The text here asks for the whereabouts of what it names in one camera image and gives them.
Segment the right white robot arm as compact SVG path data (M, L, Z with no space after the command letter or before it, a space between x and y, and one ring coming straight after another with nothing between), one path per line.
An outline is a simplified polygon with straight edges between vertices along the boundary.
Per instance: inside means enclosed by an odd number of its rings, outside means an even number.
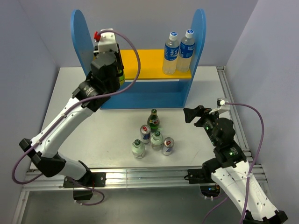
M202 127L214 146L215 157L199 169L189 169L184 177L190 184L216 183L227 194L242 215L243 224L282 224L288 217L278 210L266 196L258 181L250 173L250 164L243 150L234 140L233 121L219 117L219 109L199 105L184 108L185 122Z

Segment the green Perrier bottle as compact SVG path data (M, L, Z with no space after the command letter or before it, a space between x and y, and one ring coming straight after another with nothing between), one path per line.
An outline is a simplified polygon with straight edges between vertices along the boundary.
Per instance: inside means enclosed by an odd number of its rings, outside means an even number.
M157 110L156 109L151 110L151 114L150 114L150 116L148 117L148 120L147 120L147 125L150 127L151 132L155 132L159 129L160 120L159 120L159 117L157 115Z
M120 83L120 85L123 85L125 82L124 71L122 69L120 69L118 75L119 75L119 83Z

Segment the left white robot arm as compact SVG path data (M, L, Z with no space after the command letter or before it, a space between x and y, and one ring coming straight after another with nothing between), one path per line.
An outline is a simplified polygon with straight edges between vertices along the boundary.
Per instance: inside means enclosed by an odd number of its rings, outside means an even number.
M72 93L59 115L37 136L22 139L21 149L46 177L57 174L72 178L79 186L92 180L92 173L82 161L74 161L58 153L69 135L95 113L119 90L124 66L119 49L98 50L91 70Z

